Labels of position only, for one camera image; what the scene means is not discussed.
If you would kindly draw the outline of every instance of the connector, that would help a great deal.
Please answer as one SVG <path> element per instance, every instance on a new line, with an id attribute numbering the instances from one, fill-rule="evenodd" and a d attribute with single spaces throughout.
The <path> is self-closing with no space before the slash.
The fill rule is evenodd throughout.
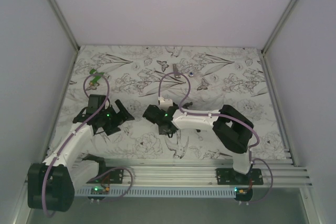
<path id="1" fill-rule="evenodd" d="M 173 100 L 172 99 L 164 99 L 163 97 L 159 97 L 159 108 L 161 110 L 167 111 L 167 109 L 173 106 Z"/>

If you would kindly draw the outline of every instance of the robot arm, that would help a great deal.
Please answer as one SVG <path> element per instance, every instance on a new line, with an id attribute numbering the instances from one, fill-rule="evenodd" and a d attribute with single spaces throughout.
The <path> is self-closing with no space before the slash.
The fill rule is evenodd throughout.
<path id="1" fill-rule="evenodd" d="M 67 211 L 75 196 L 75 191 L 84 185 L 91 178 L 100 174 L 102 169 L 99 163 L 94 160 L 76 160 L 83 147 L 90 142 L 99 128 L 103 128 L 107 135 L 117 131 L 123 122 L 134 120 L 126 108 L 119 100 L 115 103 L 119 112 L 115 112 L 109 104 L 107 108 L 99 111 L 87 124 L 83 125 L 77 132 L 75 129 L 81 125 L 88 117 L 95 113 L 105 100 L 105 95 L 92 94 L 89 97 L 88 106 L 80 111 L 74 118 L 73 125 L 68 133 L 74 133 L 71 141 L 67 143 L 60 155 L 57 155 L 63 143 L 68 138 L 65 137 L 56 150 L 40 164 L 32 164 L 28 170 L 28 206 L 30 208 L 42 209 L 42 184 L 47 168 L 52 160 L 57 157 L 56 162 L 50 170 L 46 185 L 46 205 L 49 210 Z"/>
<path id="2" fill-rule="evenodd" d="M 232 116 L 250 127 L 254 127 L 250 120 L 244 117 L 236 109 L 230 105 L 224 105 L 220 110 L 213 111 L 193 111 L 184 110 L 187 113 L 182 113 L 178 106 L 172 106 L 160 109 L 158 106 L 149 105 L 143 117 L 150 122 L 157 124 L 160 135 L 172 137 L 177 130 L 196 129 L 204 131 L 214 131 L 219 140 L 229 150 L 228 155 L 233 157 L 233 169 L 243 175 L 250 171 L 251 163 L 249 160 L 248 143 L 252 137 L 249 129 L 230 119 L 212 116 L 213 114 L 224 114 Z M 197 113 L 205 115 L 189 115 L 188 113 Z"/>

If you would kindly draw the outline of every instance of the floral patterned mat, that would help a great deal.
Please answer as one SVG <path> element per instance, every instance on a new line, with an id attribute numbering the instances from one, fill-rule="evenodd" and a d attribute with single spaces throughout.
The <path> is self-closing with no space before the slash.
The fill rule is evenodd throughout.
<path id="1" fill-rule="evenodd" d="M 72 119 L 87 105 L 82 84 L 89 71 L 96 69 L 109 80 L 111 103 L 120 99 L 135 120 L 122 124 L 118 133 L 96 135 L 82 150 L 83 155 L 138 159 L 225 158 L 226 148 L 214 132 L 182 130 L 173 138 L 167 138 L 158 135 L 157 126 L 142 118 L 149 104 L 157 104 L 160 78 L 173 71 L 173 64 L 184 74 L 194 73 L 187 99 L 193 105 L 189 109 L 216 110 L 223 104 L 232 105 L 254 123 L 261 138 L 261 143 L 253 149 L 253 156 L 285 158 L 265 76 L 254 48 L 82 46 L 50 150 L 67 135 Z M 107 91 L 102 79 L 88 87 L 88 93 Z M 171 76 L 163 81 L 162 94 L 179 103 L 187 88 L 183 77 Z"/>

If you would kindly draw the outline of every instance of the white wall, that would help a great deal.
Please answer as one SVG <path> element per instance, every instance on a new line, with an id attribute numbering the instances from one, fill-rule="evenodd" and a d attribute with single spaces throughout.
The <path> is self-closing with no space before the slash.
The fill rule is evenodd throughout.
<path id="1" fill-rule="evenodd" d="M 300 0 L 267 55 L 289 133 L 336 220 L 336 0 Z"/>
<path id="2" fill-rule="evenodd" d="M 57 0 L 82 44 L 262 49 L 290 0 Z"/>
<path id="3" fill-rule="evenodd" d="M 47 0 L 0 0 L 0 223 L 40 161 L 74 54 Z"/>

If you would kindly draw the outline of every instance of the butterfly print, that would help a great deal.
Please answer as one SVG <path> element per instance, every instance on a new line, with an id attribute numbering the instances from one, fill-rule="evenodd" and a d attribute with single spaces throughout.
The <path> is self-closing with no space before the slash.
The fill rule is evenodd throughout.
<path id="1" fill-rule="evenodd" d="M 207 90 L 208 89 L 208 87 L 209 87 L 209 83 L 204 79 L 204 78 L 202 78 L 202 80 L 201 80 L 201 85 L 199 86 L 199 87 L 197 87 L 197 90 L 199 91 L 199 90 Z"/>
<path id="2" fill-rule="evenodd" d="M 157 63 L 161 65 L 162 72 L 164 72 L 169 67 L 167 61 L 157 60 Z"/>

